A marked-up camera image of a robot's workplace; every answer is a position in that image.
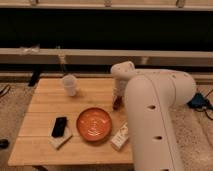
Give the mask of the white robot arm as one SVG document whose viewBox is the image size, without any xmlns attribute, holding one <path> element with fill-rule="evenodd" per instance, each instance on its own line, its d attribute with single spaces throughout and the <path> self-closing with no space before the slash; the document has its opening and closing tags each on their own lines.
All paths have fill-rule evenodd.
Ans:
<svg viewBox="0 0 213 171">
<path fill-rule="evenodd" d="M 184 171 L 169 110 L 196 93 L 183 71 L 137 69 L 131 61 L 111 67 L 114 95 L 124 103 L 135 171 Z"/>
</svg>

